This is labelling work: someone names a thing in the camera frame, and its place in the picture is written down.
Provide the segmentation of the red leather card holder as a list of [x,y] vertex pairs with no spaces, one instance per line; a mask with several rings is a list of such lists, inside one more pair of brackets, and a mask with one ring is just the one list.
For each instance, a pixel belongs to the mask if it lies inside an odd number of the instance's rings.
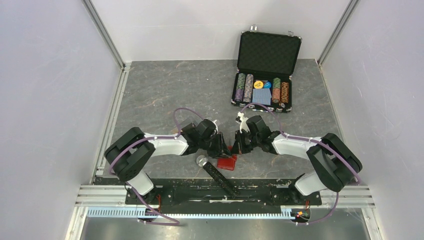
[[233,154],[229,158],[219,158],[216,167],[223,170],[233,171],[236,166],[237,155]]

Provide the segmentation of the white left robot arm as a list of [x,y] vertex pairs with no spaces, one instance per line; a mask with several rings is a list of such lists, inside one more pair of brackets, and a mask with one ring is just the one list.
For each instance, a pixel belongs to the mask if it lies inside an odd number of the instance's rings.
[[165,155],[187,156],[198,150],[206,151],[215,159],[231,156],[222,132],[209,119],[189,123],[175,135],[150,134],[132,127],[109,146],[103,156],[113,174],[136,190],[145,204],[151,204],[157,198],[157,190],[143,170],[148,160]]

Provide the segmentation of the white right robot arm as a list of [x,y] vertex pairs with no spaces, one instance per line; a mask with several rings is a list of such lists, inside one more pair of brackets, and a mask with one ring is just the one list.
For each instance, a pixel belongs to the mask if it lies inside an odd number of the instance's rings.
[[361,161],[335,134],[323,137],[291,135],[271,131],[260,115],[245,117],[238,112],[233,154],[247,154],[255,148],[274,155],[289,155],[310,161],[314,171],[302,174],[291,183],[289,199],[302,204],[312,193],[321,190],[340,192],[358,178],[363,169]]

